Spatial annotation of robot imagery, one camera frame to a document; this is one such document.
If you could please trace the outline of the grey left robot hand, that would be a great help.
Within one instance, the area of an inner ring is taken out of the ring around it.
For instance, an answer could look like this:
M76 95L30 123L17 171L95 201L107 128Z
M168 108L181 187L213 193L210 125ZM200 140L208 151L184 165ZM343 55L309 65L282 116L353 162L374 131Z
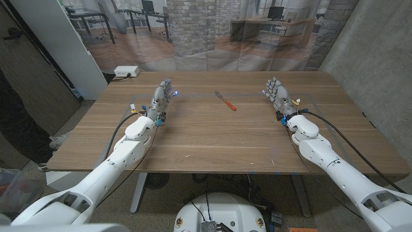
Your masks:
M171 80L166 78L154 90L151 103L146 110L146 116L150 118L156 126L160 126L166 119L166 110L170 100L178 95L178 91L173 91Z

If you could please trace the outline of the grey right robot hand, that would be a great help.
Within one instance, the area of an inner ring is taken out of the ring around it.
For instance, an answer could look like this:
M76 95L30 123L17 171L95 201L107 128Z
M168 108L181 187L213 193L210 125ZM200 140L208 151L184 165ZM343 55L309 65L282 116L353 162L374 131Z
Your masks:
M286 126L287 122L298 114L297 106L281 81L275 76L267 81L266 88L262 91L263 95L273 104L276 110L276 119Z

